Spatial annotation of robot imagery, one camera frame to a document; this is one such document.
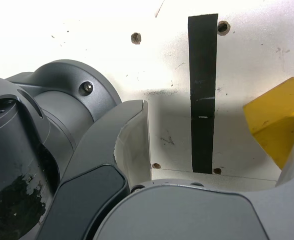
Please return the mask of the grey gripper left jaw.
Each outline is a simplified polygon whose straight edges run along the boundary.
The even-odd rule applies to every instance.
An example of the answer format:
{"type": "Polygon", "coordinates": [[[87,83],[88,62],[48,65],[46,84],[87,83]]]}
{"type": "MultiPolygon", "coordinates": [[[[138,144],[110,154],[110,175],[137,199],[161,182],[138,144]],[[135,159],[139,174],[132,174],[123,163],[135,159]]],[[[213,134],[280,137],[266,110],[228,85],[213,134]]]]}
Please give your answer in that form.
{"type": "Polygon", "coordinates": [[[87,240],[131,188],[151,180],[148,103],[123,102],[84,134],[37,235],[87,240]]]}

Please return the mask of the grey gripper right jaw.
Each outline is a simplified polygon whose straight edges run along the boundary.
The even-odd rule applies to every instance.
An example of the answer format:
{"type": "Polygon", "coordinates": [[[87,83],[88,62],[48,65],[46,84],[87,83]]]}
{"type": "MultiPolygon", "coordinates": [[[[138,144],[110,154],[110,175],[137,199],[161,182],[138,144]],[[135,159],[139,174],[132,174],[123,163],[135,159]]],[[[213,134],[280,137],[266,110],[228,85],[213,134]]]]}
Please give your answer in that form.
{"type": "Polygon", "coordinates": [[[294,146],[274,188],[159,184],[117,204],[96,240],[294,240],[294,146]]]}

